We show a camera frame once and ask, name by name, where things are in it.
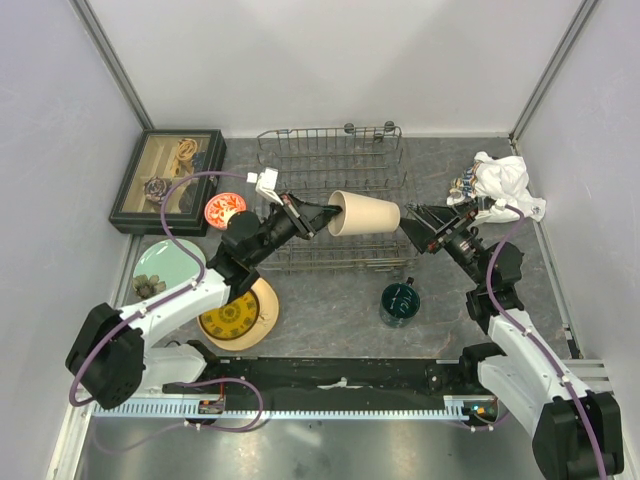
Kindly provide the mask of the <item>beige paper cup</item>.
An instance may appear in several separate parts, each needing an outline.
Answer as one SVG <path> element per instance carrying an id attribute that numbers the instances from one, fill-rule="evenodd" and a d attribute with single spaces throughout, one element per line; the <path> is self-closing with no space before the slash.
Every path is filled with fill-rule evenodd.
<path id="1" fill-rule="evenodd" d="M 337 190 L 328 203 L 342 207 L 328 225 L 334 237 L 393 233 L 400 224 L 400 208 L 394 202 Z"/>

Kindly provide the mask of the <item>yellow patterned plate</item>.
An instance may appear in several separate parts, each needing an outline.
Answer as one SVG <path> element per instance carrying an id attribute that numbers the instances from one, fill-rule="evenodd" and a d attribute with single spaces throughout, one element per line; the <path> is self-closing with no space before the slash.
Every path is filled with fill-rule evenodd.
<path id="1" fill-rule="evenodd" d="M 260 304 L 249 291 L 233 302 L 198 316 L 203 332 L 216 340 L 235 340 L 248 333 L 256 324 Z"/>

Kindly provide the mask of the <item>mint green plate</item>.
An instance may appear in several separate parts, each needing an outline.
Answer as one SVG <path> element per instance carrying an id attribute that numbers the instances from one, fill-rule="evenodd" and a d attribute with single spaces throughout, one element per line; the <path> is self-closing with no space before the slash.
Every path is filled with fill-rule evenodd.
<path id="1" fill-rule="evenodd" d="M 197 262 L 171 240 L 162 240 L 144 251 L 137 261 L 132 289 L 141 299 L 149 299 L 198 275 Z"/>

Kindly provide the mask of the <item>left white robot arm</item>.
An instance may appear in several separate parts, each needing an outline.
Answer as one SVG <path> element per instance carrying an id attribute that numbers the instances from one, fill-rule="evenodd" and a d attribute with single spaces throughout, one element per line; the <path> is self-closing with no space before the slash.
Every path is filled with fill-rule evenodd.
<path id="1" fill-rule="evenodd" d="M 196 276 L 147 301 L 91 309 L 65 361 L 72 386 L 84 388 L 104 409 L 121 405 L 139 389 L 166 384 L 211 392 L 220 378 L 218 367 L 208 362 L 211 354 L 191 344 L 159 348 L 157 342 L 242 296 L 259 278 L 257 265 L 293 237 L 312 238 L 341 211 L 284 194 L 266 219 L 251 211 L 233 215 L 216 254 L 198 265 Z"/>

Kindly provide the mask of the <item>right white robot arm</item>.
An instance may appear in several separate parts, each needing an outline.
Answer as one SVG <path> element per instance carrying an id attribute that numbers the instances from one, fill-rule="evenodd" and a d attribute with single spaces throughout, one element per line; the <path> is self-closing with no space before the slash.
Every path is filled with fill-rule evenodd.
<path id="1" fill-rule="evenodd" d="M 546 479 L 608 479 L 625 467 L 620 407 L 562 361 L 537 331 L 516 291 L 523 253 L 511 237 L 486 247 L 474 225 L 484 202 L 410 204 L 400 227 L 421 253 L 446 251 L 475 282 L 470 318 L 489 337 L 467 347 L 458 381 L 467 392 L 490 391 L 527 431 Z"/>

